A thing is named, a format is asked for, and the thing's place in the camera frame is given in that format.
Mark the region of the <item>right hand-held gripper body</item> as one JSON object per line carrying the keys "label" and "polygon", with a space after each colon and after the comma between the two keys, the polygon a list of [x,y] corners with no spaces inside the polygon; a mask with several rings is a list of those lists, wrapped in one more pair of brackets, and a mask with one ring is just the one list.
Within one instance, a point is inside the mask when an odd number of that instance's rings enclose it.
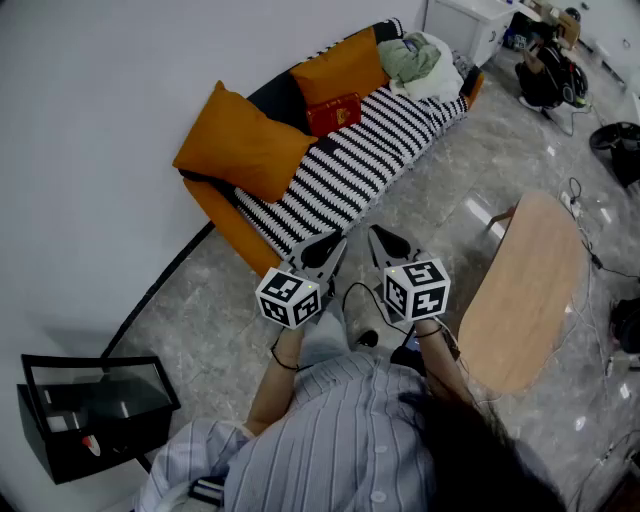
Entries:
{"label": "right hand-held gripper body", "polygon": [[380,278],[374,291],[384,304],[390,322],[415,322],[443,314],[451,280],[441,260],[429,258],[412,238],[404,238],[410,244],[408,257],[387,257],[378,251],[371,227],[368,244]]}

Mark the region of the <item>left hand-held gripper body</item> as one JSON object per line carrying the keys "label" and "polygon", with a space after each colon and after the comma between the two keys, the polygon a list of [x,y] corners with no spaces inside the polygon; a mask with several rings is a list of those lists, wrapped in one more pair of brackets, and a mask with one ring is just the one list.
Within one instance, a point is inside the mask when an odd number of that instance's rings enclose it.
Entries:
{"label": "left hand-held gripper body", "polygon": [[277,267],[271,267],[255,291],[264,318],[278,325],[296,329],[319,314],[335,294],[334,279],[345,257],[347,247],[343,236],[323,266],[308,266],[302,262],[302,250],[320,234],[296,244],[288,257]]}

